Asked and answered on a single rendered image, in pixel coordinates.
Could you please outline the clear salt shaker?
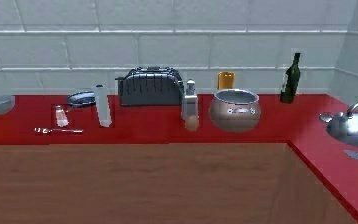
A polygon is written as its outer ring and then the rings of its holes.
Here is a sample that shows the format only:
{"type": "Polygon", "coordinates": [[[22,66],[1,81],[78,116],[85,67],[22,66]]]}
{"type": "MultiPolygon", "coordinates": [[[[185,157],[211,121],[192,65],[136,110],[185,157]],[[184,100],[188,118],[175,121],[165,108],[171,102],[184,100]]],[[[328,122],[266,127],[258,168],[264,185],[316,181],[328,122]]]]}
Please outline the clear salt shaker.
{"type": "Polygon", "coordinates": [[[55,106],[55,117],[56,117],[56,124],[59,127],[65,127],[69,124],[67,115],[61,105],[55,106]]]}

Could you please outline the dark grey toaster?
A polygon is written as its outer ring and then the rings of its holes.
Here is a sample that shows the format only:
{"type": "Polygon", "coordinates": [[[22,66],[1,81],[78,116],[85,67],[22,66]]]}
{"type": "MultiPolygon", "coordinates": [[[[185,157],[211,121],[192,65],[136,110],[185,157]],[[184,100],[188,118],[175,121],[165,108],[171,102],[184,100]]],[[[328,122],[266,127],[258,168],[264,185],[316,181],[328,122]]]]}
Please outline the dark grey toaster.
{"type": "Polygon", "coordinates": [[[180,106],[182,103],[183,80],[174,68],[137,67],[116,81],[121,106],[180,106]]]}

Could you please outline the red kitchen counter wood front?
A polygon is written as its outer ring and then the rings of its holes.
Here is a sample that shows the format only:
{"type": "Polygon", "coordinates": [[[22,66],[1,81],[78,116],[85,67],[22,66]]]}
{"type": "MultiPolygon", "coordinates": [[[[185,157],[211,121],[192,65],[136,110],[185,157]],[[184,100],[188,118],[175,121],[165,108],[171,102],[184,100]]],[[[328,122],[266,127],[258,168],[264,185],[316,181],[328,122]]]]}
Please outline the red kitchen counter wood front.
{"type": "Polygon", "coordinates": [[[358,224],[358,161],[319,120],[334,98],[264,95],[239,134],[118,104],[109,128],[85,108],[57,133],[58,103],[21,96],[0,116],[0,224],[358,224]]]}

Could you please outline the orange cup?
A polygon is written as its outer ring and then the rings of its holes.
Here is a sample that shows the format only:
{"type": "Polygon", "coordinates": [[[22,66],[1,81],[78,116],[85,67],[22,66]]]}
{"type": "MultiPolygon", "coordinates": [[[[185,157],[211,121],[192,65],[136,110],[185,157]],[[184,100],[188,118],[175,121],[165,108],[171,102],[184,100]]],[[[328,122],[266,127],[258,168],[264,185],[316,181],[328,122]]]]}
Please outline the orange cup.
{"type": "Polygon", "coordinates": [[[234,86],[235,74],[229,71],[223,71],[218,74],[218,89],[232,89],[234,86]]]}

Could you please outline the silver sink basin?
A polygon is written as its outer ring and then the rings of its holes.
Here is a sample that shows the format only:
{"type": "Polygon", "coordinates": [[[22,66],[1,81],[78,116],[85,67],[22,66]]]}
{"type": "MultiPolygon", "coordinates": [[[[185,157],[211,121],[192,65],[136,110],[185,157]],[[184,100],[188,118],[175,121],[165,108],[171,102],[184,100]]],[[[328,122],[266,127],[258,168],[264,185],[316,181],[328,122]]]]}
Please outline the silver sink basin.
{"type": "Polygon", "coordinates": [[[328,122],[326,131],[334,139],[358,147],[358,113],[350,117],[343,112],[335,114],[328,122]]]}

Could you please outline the silver curved faucet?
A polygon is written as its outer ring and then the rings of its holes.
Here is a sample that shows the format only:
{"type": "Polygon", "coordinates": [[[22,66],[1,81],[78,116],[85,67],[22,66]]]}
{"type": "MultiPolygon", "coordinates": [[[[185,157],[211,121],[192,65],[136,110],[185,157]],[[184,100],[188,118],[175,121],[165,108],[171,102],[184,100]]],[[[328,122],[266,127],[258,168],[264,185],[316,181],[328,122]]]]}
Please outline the silver curved faucet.
{"type": "Polygon", "coordinates": [[[354,103],[352,104],[351,106],[349,106],[349,108],[347,109],[347,112],[346,112],[346,116],[348,118],[352,117],[353,116],[353,113],[355,111],[355,109],[358,107],[358,102],[357,103],[354,103]]]}

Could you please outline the round silver pot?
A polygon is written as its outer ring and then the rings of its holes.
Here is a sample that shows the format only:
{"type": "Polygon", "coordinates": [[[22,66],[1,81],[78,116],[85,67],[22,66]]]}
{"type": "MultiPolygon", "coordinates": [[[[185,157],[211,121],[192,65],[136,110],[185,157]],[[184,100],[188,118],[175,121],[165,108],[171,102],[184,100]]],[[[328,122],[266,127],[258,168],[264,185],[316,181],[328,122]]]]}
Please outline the round silver pot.
{"type": "Polygon", "coordinates": [[[243,89],[218,90],[211,100],[209,117],[223,131],[250,131],[261,118],[259,96],[243,89]]]}

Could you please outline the brown egg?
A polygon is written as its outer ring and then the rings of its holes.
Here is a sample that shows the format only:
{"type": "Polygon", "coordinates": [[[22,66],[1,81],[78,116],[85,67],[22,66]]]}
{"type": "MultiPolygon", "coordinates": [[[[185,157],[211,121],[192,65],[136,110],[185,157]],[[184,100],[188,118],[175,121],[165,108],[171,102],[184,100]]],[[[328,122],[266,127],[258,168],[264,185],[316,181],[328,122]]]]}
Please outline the brown egg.
{"type": "Polygon", "coordinates": [[[185,120],[185,128],[188,131],[196,131],[199,127],[199,118],[197,116],[189,116],[185,120]]]}

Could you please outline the dark green wine bottle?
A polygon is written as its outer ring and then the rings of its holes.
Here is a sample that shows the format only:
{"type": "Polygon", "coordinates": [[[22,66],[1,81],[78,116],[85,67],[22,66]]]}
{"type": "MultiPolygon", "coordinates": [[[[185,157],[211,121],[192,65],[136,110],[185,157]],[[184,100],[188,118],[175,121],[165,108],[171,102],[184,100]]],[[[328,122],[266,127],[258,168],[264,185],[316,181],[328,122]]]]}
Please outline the dark green wine bottle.
{"type": "Polygon", "coordinates": [[[299,69],[300,56],[300,52],[294,54],[293,62],[285,72],[280,93],[280,101],[282,103],[291,104],[294,101],[301,75],[299,69]]]}

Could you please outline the silver spoon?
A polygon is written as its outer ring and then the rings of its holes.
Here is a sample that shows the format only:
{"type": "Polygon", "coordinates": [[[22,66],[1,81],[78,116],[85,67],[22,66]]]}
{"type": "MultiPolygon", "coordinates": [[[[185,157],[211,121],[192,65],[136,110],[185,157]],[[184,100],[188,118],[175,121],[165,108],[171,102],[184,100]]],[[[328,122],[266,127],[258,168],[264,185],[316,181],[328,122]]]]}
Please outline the silver spoon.
{"type": "Polygon", "coordinates": [[[35,127],[34,132],[40,133],[40,134],[52,134],[52,133],[75,133],[75,134],[81,134],[81,133],[84,132],[84,130],[81,130],[81,129],[58,129],[58,128],[35,127]]]}

